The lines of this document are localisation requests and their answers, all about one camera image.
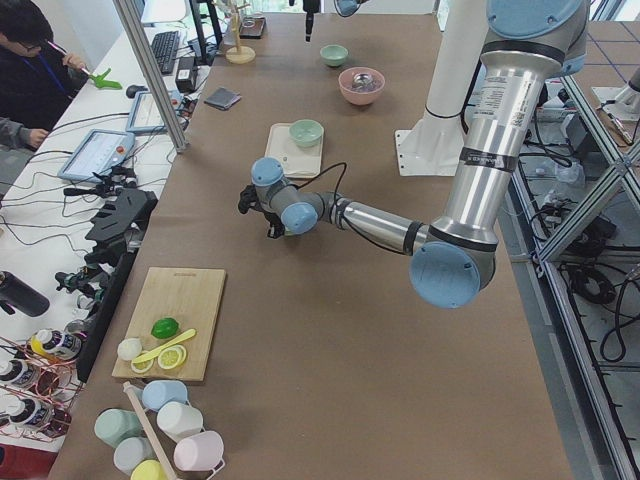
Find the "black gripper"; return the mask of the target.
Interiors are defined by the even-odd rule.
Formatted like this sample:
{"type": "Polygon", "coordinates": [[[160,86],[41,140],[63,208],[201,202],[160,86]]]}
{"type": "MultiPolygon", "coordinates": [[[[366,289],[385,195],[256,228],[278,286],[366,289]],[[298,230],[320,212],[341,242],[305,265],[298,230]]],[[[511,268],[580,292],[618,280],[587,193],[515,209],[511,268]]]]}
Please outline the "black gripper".
{"type": "Polygon", "coordinates": [[[286,227],[276,213],[263,211],[263,216],[269,223],[269,227],[267,229],[268,238],[278,239],[285,235],[286,227]]]}
{"type": "Polygon", "coordinates": [[[318,13],[318,0],[303,0],[305,12],[305,41],[310,42],[314,27],[314,17],[318,13]]]}

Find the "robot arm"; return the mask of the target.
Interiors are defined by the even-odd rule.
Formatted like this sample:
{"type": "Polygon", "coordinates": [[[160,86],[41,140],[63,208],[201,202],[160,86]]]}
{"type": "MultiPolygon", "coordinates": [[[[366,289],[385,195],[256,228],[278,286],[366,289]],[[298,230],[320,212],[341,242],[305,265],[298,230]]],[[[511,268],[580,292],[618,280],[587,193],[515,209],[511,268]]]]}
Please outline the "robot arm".
{"type": "Polygon", "coordinates": [[[496,217],[548,79],[586,57],[586,1],[455,1],[423,117],[396,143],[405,174],[446,174],[444,212],[429,224],[305,192],[272,157],[258,159],[239,203],[269,221],[269,236],[301,235],[325,221],[410,257],[416,292],[440,308],[471,302],[495,272],[496,217]]]}
{"type": "MultiPolygon", "coordinates": [[[[334,0],[336,13],[343,17],[354,15],[366,0],[334,0]]],[[[302,9],[305,12],[305,41],[310,42],[314,27],[314,17],[320,12],[319,0],[303,0],[302,9]]]]}

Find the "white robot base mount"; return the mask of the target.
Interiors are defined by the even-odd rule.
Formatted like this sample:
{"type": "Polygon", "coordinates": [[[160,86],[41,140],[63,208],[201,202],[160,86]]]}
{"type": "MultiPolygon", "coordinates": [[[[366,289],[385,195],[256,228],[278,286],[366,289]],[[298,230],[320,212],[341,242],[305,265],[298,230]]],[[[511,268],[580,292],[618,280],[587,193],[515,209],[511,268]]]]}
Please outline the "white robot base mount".
{"type": "Polygon", "coordinates": [[[486,3],[450,3],[423,117],[398,130],[396,156],[402,176],[453,176],[464,145],[461,113],[488,32],[486,3]]]}

